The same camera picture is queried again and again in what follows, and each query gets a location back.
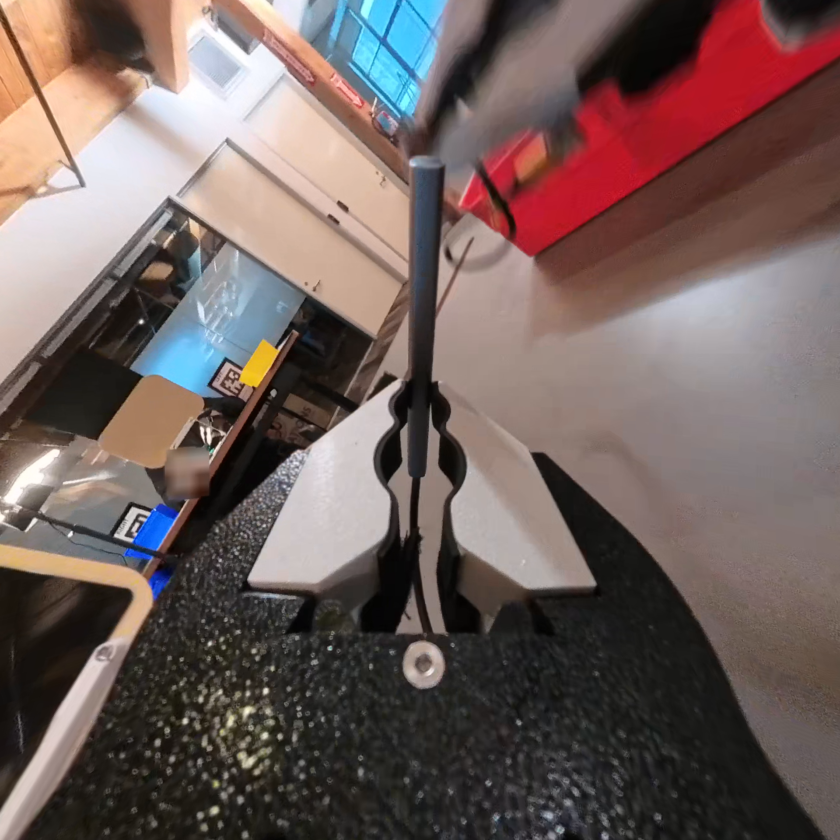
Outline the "white hinged door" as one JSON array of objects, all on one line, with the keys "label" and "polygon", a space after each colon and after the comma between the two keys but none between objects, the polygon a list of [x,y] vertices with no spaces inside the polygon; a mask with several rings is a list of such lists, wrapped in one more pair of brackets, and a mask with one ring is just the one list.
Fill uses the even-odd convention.
[{"label": "white hinged door", "polygon": [[246,122],[341,210],[407,259],[407,194],[300,84],[288,75],[280,76]]}]

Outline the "white printed tag board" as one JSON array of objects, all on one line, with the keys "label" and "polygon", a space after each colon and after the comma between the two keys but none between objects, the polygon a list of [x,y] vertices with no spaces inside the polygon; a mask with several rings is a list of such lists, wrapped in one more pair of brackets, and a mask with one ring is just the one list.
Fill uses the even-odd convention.
[{"label": "white printed tag board", "polygon": [[207,387],[217,395],[237,397],[247,402],[254,391],[254,386],[241,381],[243,369],[233,360],[223,358],[212,374]]},{"label": "white printed tag board", "polygon": [[122,542],[132,543],[139,536],[142,526],[159,507],[160,505],[146,507],[133,501],[128,503],[119,514],[110,536]]}]

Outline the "yellow sticky note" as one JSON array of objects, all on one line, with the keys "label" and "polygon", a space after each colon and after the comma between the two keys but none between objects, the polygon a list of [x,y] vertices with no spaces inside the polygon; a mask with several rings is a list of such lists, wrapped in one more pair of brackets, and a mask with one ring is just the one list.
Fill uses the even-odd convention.
[{"label": "yellow sticky note", "polygon": [[261,340],[239,375],[242,385],[256,388],[268,375],[276,362],[280,349],[266,340]]}]

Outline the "cardboard box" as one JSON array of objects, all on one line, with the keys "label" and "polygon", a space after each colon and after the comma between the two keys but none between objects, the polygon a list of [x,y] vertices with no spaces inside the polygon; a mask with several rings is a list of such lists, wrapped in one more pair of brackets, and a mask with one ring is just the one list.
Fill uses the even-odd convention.
[{"label": "cardboard box", "polygon": [[326,434],[342,409],[331,402],[323,405],[290,394],[272,424],[279,439],[306,447]]}]

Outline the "blue plastic bin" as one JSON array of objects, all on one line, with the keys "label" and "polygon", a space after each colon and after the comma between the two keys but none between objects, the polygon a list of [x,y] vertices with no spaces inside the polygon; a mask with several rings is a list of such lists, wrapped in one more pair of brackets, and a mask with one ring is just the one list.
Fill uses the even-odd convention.
[{"label": "blue plastic bin", "polygon": [[173,524],[178,516],[178,511],[163,503],[158,505],[160,507],[158,507],[156,512],[151,514],[142,526],[139,536],[131,543],[133,546],[141,546],[157,551],[160,549],[169,531],[172,530]]}]

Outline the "dark grey usb hub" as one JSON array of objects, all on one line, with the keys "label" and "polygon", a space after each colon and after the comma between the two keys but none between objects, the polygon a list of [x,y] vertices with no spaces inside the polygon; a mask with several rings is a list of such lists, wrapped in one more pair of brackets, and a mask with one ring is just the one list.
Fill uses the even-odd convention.
[{"label": "dark grey usb hub", "polygon": [[434,337],[445,167],[427,155],[409,161],[409,285],[407,469],[414,480],[427,472],[434,369]]}]

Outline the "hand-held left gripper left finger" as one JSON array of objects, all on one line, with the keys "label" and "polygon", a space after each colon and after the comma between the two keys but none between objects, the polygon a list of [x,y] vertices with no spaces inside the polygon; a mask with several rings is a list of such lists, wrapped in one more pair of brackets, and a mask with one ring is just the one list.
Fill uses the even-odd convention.
[{"label": "hand-held left gripper left finger", "polygon": [[248,575],[258,592],[340,602],[360,617],[401,617],[411,589],[397,498],[407,383],[397,380],[306,452]]}]

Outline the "red wall sign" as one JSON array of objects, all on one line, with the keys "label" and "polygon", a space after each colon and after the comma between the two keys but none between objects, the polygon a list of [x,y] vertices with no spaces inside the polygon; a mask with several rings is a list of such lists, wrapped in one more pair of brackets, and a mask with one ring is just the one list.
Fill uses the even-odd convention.
[{"label": "red wall sign", "polygon": [[262,43],[283,64],[283,66],[301,84],[314,88],[318,80],[310,66],[299,57],[286,41],[277,37],[270,29],[265,28]]},{"label": "red wall sign", "polygon": [[330,77],[330,84],[350,105],[364,110],[366,106],[364,98],[335,70]]}]

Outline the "red plastic bin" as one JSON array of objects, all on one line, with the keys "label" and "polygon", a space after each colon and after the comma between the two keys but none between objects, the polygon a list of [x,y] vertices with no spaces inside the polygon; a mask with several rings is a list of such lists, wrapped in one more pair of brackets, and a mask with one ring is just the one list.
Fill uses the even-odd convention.
[{"label": "red plastic bin", "polygon": [[505,142],[460,209],[536,256],[838,63],[838,2],[718,3],[687,62],[642,91],[603,82],[568,129]]}]

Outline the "glass partition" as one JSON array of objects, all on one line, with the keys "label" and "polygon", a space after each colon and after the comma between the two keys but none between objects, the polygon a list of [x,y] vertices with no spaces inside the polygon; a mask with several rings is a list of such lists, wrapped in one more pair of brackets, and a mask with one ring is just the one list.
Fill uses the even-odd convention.
[{"label": "glass partition", "polygon": [[318,371],[375,341],[165,199],[2,381],[2,484],[52,452],[64,469],[140,377],[222,397],[207,384],[223,358],[244,368],[293,329]]}]

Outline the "blue-lit window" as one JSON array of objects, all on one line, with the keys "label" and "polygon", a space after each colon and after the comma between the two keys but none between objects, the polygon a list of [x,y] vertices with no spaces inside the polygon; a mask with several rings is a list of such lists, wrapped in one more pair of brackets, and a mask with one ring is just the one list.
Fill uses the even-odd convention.
[{"label": "blue-lit window", "polygon": [[412,119],[446,1],[308,2],[301,35],[369,103]]}]

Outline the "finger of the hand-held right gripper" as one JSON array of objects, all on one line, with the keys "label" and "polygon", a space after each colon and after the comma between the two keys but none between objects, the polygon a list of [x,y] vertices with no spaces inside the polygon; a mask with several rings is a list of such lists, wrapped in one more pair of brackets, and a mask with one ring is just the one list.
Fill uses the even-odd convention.
[{"label": "finger of the hand-held right gripper", "polygon": [[470,81],[470,65],[484,33],[483,1],[447,2],[437,49],[409,133],[412,143],[434,143]]},{"label": "finger of the hand-held right gripper", "polygon": [[505,36],[451,128],[452,165],[472,165],[517,133],[569,118],[584,65],[631,20],[630,12],[546,12]]}]

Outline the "black tripod pole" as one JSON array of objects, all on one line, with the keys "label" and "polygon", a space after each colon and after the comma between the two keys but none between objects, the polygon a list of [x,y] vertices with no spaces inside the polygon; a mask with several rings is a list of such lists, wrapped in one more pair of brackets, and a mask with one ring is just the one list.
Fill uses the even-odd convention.
[{"label": "black tripod pole", "polygon": [[83,536],[87,536],[92,539],[96,539],[100,542],[111,544],[115,547],[123,549],[123,551],[134,551],[142,555],[143,557],[148,557],[150,559],[157,559],[163,561],[174,561],[180,559],[182,556],[179,553],[172,553],[172,552],[164,552],[152,547],[147,547],[144,545],[136,544],[134,542],[117,538],[112,536],[106,532],[100,532],[96,529],[88,528],[86,526],[82,526],[80,524],[74,524],[68,521],[63,521],[57,518],[53,518],[41,511],[33,510],[27,507],[21,507],[19,505],[13,505],[11,503],[6,503],[4,501],[1,502],[1,511],[4,516],[4,521],[7,522],[8,518],[11,516],[15,517],[27,517],[33,520],[37,520],[39,522],[43,522],[49,525],[53,529],[64,529],[65,536],[67,539],[70,539],[70,532],[79,533]]}]

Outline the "white air vent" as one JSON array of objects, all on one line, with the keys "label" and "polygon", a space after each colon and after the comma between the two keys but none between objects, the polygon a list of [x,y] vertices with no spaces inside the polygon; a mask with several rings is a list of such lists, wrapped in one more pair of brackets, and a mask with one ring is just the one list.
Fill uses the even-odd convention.
[{"label": "white air vent", "polygon": [[249,76],[249,68],[215,36],[204,31],[194,38],[187,55],[191,71],[222,100],[229,99]]}]

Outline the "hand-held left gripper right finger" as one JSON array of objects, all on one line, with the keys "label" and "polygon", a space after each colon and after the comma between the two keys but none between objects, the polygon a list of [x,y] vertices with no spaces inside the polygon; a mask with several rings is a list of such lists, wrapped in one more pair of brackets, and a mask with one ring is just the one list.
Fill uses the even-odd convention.
[{"label": "hand-held left gripper right finger", "polygon": [[589,596],[596,582],[532,453],[444,383],[435,384],[443,507],[443,618],[496,618],[512,603]]}]

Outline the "wooden beam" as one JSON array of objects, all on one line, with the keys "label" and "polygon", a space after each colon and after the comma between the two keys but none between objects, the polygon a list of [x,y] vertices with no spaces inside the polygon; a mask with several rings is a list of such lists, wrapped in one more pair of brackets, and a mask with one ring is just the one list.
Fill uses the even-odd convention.
[{"label": "wooden beam", "polygon": [[214,5],[217,9],[230,15],[239,26],[258,39],[263,46],[265,46],[262,43],[265,28],[270,29],[277,37],[286,41],[289,47],[310,66],[318,78],[314,87],[307,87],[296,78],[294,79],[332,114],[367,151],[372,153],[378,164],[383,165],[388,172],[393,173],[401,182],[408,182],[407,163],[403,153],[377,128],[371,116],[372,105],[365,101],[364,110],[350,105],[330,84],[330,77],[335,69],[326,59],[320,56],[309,42],[283,21],[273,6],[262,1],[220,1],[214,2]]}]

